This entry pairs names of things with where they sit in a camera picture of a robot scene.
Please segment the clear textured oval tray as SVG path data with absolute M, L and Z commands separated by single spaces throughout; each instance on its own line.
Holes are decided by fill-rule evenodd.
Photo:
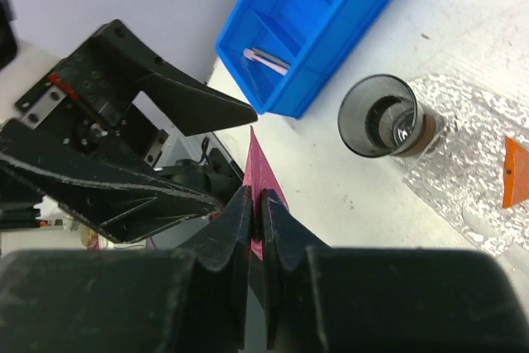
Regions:
M 404 183 L 479 249 L 527 250 L 528 203 L 503 208 L 503 162 L 506 137 L 528 145 L 528 106 L 446 74 L 409 85 L 440 125 L 426 149 L 396 160 Z

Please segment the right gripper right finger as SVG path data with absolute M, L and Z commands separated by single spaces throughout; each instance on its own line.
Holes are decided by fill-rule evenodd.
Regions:
M 475 250 L 333 248 L 261 195 L 267 346 L 276 352 L 525 352 L 528 321 Z

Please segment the pink toothpaste tube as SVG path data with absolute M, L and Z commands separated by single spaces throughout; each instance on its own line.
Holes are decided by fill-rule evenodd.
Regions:
M 276 217 L 269 210 L 264 193 L 270 193 L 273 205 L 279 208 L 279 215 L 289 216 L 289 208 L 283 190 L 280 187 L 269 161 L 261 148 L 254 127 L 250 127 L 250 144 L 247 153 L 243 186 L 250 189 L 252 202 L 252 221 L 250 226 L 250 247 L 252 252 L 264 264 L 271 265 L 277 260 L 277 250 L 274 241 L 274 229 L 268 234 L 267 227 L 279 224 L 280 217 Z

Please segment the grey green toothbrush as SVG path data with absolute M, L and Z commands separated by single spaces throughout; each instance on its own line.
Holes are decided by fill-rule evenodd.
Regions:
M 290 66 L 289 63 L 285 62 L 284 60 L 280 59 L 279 57 L 272 55 L 266 51 L 263 51 L 261 49 L 253 47 L 252 50 L 259 55 L 261 58 L 264 58 L 270 62 L 273 62 L 278 65 L 282 65 L 284 68 L 288 68 Z

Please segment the dark tinted cup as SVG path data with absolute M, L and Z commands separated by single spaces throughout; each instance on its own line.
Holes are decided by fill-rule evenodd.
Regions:
M 441 126 L 442 118 L 419 102 L 411 86 L 390 74 L 371 75 L 356 83 L 337 116 L 342 142 L 370 159 L 418 155 Z

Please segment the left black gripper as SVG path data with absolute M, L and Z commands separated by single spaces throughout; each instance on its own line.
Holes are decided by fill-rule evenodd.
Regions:
M 169 134 L 133 103 L 139 93 L 186 136 L 258 119 L 251 105 L 174 67 L 116 19 L 15 101 L 23 122 L 61 144 L 17 119 L 2 124 L 1 172 L 24 189 L 12 201 L 48 197 L 115 243 L 219 213 L 222 203 L 208 193 L 99 161 L 145 169 L 160 160 Z

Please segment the blue plastic bin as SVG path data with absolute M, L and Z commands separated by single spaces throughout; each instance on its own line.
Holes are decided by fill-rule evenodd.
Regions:
M 301 118 L 391 0 L 238 0 L 217 53 L 259 113 Z M 280 75 L 243 56 L 289 63 Z

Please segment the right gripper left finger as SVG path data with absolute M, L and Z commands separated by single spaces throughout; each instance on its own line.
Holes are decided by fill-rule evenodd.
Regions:
M 173 250 L 19 250 L 1 261 L 4 352 L 236 352 L 250 188 Z

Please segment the orange toothpaste tube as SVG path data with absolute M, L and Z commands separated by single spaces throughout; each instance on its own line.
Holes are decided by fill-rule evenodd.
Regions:
M 503 208 L 510 208 L 528 199 L 529 153 L 512 138 L 505 137 L 503 165 Z

